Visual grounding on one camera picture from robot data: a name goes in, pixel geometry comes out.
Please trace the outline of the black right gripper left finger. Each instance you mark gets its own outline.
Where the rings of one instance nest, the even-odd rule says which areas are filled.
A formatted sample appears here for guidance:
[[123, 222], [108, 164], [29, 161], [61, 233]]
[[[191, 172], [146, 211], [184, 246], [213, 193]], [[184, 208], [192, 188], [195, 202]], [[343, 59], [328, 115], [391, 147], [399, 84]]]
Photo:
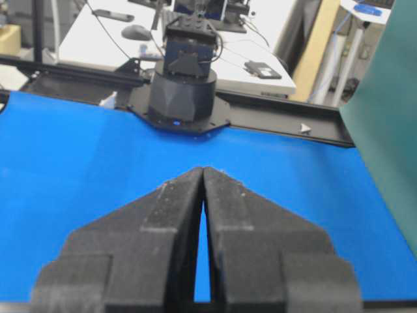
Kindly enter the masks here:
[[76, 230], [42, 268], [33, 312], [177, 312], [194, 298], [203, 169]]

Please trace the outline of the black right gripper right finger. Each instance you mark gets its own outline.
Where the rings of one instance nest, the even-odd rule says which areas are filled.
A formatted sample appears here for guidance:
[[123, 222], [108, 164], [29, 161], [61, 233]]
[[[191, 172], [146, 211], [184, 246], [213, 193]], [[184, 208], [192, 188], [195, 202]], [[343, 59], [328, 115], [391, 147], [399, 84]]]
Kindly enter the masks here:
[[326, 231], [205, 168], [212, 300], [221, 312], [361, 312], [352, 265]]

